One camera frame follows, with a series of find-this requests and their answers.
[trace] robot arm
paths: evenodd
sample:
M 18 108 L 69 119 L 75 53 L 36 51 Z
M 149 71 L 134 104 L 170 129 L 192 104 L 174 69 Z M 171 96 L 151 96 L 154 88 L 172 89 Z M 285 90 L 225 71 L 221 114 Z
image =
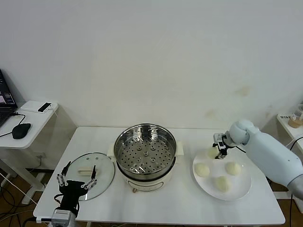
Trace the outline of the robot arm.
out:
M 303 166 L 297 155 L 247 120 L 235 122 L 225 134 L 214 135 L 213 146 L 218 146 L 218 159 L 227 155 L 227 149 L 240 144 L 247 157 L 270 180 L 284 185 L 303 200 Z
M 50 226 L 53 227 L 74 227 L 75 219 L 79 212 L 79 197 L 87 194 L 87 192 L 97 184 L 96 178 L 96 166 L 94 166 L 90 181 L 87 183 L 74 180 L 65 180 L 67 170 L 71 162 L 63 168 L 61 174 L 57 175 L 57 180 L 59 184 L 59 191 L 61 194 L 58 194 L 54 197 L 63 196 L 60 202 L 60 206 L 57 207 L 51 218 Z

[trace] laptop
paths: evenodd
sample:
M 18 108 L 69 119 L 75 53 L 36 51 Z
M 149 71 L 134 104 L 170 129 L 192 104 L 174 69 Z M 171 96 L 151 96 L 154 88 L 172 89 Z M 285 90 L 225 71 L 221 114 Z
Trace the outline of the laptop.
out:
M 17 104 L 0 70 L 0 127 L 17 108 Z

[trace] phone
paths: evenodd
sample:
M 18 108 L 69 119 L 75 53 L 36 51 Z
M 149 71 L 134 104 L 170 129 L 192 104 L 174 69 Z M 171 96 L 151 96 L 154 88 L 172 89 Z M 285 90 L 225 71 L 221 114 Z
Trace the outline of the phone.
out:
M 45 103 L 43 106 L 41 106 L 41 107 L 38 109 L 38 112 L 44 113 L 44 111 L 45 111 L 49 106 L 51 106 L 51 105 L 52 105 L 51 103 Z

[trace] laptop screen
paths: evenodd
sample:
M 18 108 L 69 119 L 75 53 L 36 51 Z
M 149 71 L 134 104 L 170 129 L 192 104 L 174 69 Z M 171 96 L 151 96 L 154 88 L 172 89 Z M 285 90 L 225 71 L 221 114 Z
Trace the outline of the laptop screen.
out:
M 0 108 L 17 107 L 0 70 Z

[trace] steamed bun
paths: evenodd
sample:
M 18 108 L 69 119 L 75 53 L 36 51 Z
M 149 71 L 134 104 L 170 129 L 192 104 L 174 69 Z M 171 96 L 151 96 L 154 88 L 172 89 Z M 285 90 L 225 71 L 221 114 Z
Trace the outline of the steamed bun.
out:
M 203 163 L 195 165 L 195 172 L 201 177 L 207 177 L 210 174 L 209 167 Z
M 211 158 L 211 159 L 215 159 L 217 157 L 217 155 L 219 154 L 218 148 L 214 147 L 214 148 L 210 148 L 207 152 L 207 155 Z
M 219 176 L 215 178 L 214 182 L 216 188 L 222 192 L 228 192 L 232 187 L 231 182 L 226 176 Z
M 239 175 L 241 173 L 241 166 L 236 162 L 228 162 L 225 165 L 226 172 L 230 175 Z

